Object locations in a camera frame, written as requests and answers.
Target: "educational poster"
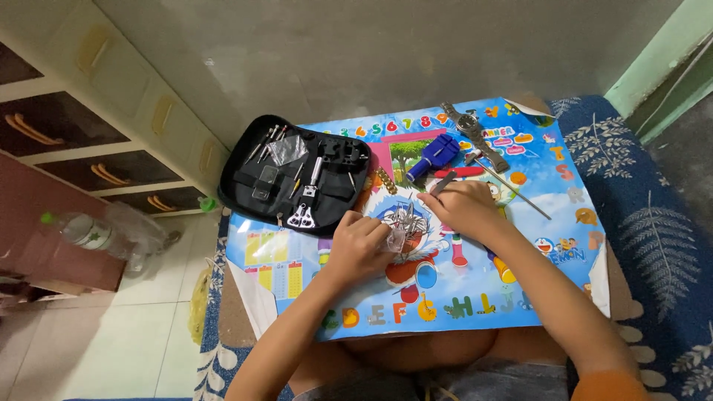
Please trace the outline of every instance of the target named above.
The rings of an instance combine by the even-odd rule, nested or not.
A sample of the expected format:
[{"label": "educational poster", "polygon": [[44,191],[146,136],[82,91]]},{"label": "educational poster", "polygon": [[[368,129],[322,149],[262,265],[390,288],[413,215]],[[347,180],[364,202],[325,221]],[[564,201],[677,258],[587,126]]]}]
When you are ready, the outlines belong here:
[{"label": "educational poster", "polygon": [[[461,145],[449,166],[465,172],[465,178],[457,179],[485,181],[501,214],[583,291],[589,291],[589,272],[605,234],[556,121],[525,115],[502,98],[454,106],[478,117],[482,135],[510,164],[499,177],[552,220],[477,164],[464,166],[473,145],[440,108],[304,126],[370,142],[372,166],[384,168],[397,193],[389,194],[381,179],[371,174],[355,210],[407,228],[402,253],[385,275],[355,288],[334,305],[324,317],[318,339],[540,324],[508,266],[489,249],[442,224],[416,198],[440,178],[435,174],[427,178],[425,188],[405,179],[421,149],[441,133]],[[226,253],[272,291],[281,313],[329,260],[331,246],[330,240],[233,213]]]}]

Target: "person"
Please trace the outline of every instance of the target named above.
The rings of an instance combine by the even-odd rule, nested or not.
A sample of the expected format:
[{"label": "person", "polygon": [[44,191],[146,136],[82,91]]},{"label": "person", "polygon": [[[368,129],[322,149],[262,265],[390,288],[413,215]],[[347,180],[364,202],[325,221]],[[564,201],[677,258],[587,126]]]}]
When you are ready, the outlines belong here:
[{"label": "person", "polygon": [[329,261],[257,341],[226,401],[275,400],[286,383],[297,401],[567,400],[566,357],[580,378],[572,400],[648,399],[609,320],[501,217],[486,183],[449,183],[438,198],[418,198],[510,267],[543,326],[314,342],[329,306],[383,274],[394,257],[377,251],[390,227],[349,211],[334,232]]}]

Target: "hand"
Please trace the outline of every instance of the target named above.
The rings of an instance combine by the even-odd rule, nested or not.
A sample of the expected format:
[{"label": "hand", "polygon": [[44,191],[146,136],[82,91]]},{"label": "hand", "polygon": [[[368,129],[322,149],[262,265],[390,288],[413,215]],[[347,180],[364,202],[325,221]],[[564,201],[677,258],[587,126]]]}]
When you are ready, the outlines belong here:
[{"label": "hand", "polygon": [[488,238],[493,225],[507,224],[498,213],[488,184],[483,181],[454,181],[439,193],[438,198],[430,193],[420,193],[416,197],[454,231],[480,243]]},{"label": "hand", "polygon": [[395,256],[376,249],[391,232],[378,218],[348,211],[334,232],[332,251],[320,274],[347,288],[383,273]]}]

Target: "drawer handle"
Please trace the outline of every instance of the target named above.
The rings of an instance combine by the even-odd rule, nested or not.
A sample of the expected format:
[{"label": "drawer handle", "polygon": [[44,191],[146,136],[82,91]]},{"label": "drawer handle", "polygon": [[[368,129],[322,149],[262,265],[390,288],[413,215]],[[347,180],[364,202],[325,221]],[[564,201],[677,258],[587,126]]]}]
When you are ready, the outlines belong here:
[{"label": "drawer handle", "polygon": [[154,196],[147,196],[146,200],[155,208],[158,210],[162,210],[164,212],[173,212],[176,210],[176,208],[173,208],[171,206],[166,206],[164,205],[159,199],[157,195]]},{"label": "drawer handle", "polygon": [[166,121],[168,121],[168,116],[173,108],[173,104],[173,99],[168,95],[161,96],[158,102],[156,102],[156,107],[153,111],[153,120],[151,121],[151,129],[153,129],[153,133],[156,135],[160,136],[166,129]]},{"label": "drawer handle", "polygon": [[103,179],[104,181],[108,181],[114,185],[124,186],[124,185],[130,183],[129,180],[122,180],[120,178],[117,178],[115,175],[110,174],[106,170],[104,163],[91,165],[91,172],[95,173],[97,176],[99,176],[99,178]]},{"label": "drawer handle", "polygon": [[11,116],[10,114],[5,115],[5,121],[10,124],[10,127],[15,128],[16,131],[19,131],[23,135],[34,139],[43,145],[60,145],[64,143],[64,140],[61,138],[52,139],[37,131],[35,128],[32,128],[29,124],[23,121],[23,118],[24,117],[20,113],[15,113],[14,116]]},{"label": "drawer handle", "polygon": [[210,156],[213,153],[214,147],[215,144],[210,139],[208,139],[203,144],[203,152],[201,152],[200,154],[200,163],[198,163],[198,170],[201,173],[205,173],[206,168],[208,168],[208,163],[210,163]]},{"label": "drawer handle", "polygon": [[109,46],[109,32],[101,25],[92,26],[84,36],[77,53],[77,67],[86,76],[91,76],[94,67]]}]

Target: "brown drawer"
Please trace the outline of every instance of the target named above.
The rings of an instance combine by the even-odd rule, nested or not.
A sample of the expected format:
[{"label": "brown drawer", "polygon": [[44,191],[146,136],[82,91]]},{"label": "brown drawer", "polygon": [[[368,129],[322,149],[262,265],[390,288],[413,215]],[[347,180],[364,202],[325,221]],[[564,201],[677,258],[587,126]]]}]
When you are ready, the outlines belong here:
[{"label": "brown drawer", "polygon": [[44,75],[40,71],[37,71],[22,57],[0,43],[0,85],[40,78],[41,76]]},{"label": "brown drawer", "polygon": [[127,141],[66,92],[0,103],[0,148],[17,157]]},{"label": "brown drawer", "polygon": [[85,191],[183,181],[146,151],[54,161],[36,167]]},{"label": "brown drawer", "polygon": [[162,189],[137,193],[124,193],[121,195],[104,196],[109,202],[124,202],[144,213],[168,213],[182,210],[198,209],[198,198],[203,197],[202,192],[192,186],[183,188]]}]

